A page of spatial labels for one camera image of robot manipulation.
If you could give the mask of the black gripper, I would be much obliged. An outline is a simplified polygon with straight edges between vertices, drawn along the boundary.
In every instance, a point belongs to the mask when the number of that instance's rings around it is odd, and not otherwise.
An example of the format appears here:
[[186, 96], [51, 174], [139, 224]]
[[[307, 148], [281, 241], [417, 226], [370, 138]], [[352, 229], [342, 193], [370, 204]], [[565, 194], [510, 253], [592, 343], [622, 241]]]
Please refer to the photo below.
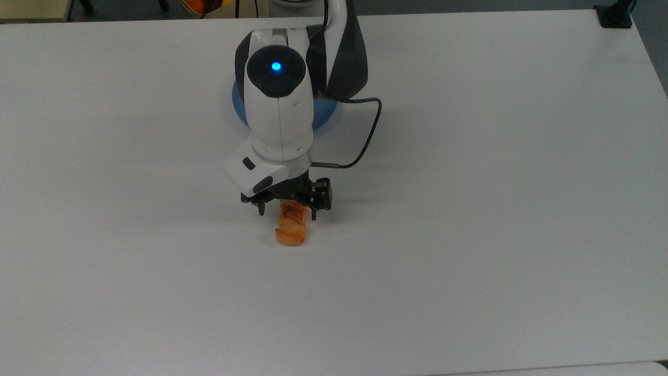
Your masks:
[[331, 180], [311, 181], [309, 176], [301, 175], [278, 183], [268, 177], [254, 186], [248, 195], [241, 194], [241, 202], [256, 205], [260, 216], [265, 214], [266, 203], [274, 199], [298, 202], [311, 208], [311, 220], [315, 221], [319, 211], [332, 208]]

